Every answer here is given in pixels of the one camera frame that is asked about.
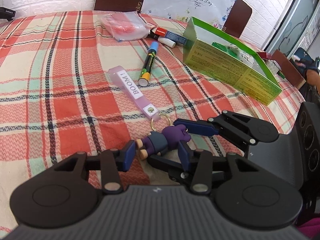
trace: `purple bear figurine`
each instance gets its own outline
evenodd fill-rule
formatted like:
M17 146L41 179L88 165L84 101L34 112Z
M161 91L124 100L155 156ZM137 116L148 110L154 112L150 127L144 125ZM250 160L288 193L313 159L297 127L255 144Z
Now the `purple bear figurine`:
M168 151L177 149L180 140L185 142L191 140L191 136L183 124L167 126L161 133L152 131L148 133L147 137L136 140L136 145L140 150L140 159L144 160L150 155L163 156Z

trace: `magenta cloth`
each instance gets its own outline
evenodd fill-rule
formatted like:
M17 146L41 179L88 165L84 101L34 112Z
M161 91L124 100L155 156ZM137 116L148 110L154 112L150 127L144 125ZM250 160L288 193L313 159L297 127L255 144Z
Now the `magenta cloth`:
M309 238L320 233L320 218L313 218L307 223L298 227L298 230Z

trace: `checkered blanket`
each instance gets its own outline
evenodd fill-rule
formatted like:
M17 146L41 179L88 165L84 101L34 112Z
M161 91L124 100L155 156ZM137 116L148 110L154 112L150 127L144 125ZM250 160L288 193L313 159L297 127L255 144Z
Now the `checkered blanket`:
M103 13L54 13L0 25L0 237L17 225L9 198L19 184L76 151L96 155L150 131L150 122L107 72L121 65L136 81L153 40L115 41L99 22ZM186 26L141 17L178 33ZM276 78L283 92L263 106L189 69L182 63L181 46L160 45L150 85L140 89L172 120L206 120L226 109L267 120L280 133L289 133L303 98L289 82ZM161 119L157 128L166 122ZM219 156L230 150L241 154L219 136L192 136L189 145ZM167 156L177 160L175 152ZM120 175L124 185L170 183L167 174L137 158ZM90 173L89 182L100 187L97 172Z

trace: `keychain strap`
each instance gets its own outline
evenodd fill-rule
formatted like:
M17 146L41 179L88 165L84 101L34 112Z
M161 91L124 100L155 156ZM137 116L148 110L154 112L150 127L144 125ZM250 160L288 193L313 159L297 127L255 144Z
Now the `keychain strap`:
M159 110L142 94L123 67L110 68L108 74L111 81L136 104L149 120L158 121L160 119Z

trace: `small cardboard box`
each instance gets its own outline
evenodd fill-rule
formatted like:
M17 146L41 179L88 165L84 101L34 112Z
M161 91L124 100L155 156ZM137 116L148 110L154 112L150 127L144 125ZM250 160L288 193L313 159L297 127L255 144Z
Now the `small cardboard box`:
M183 62L190 68L227 83L265 105L269 105L282 92L264 61L239 40L194 17L189 20L183 35L188 39L183 47ZM215 42L236 45L251 55L265 76L212 46Z

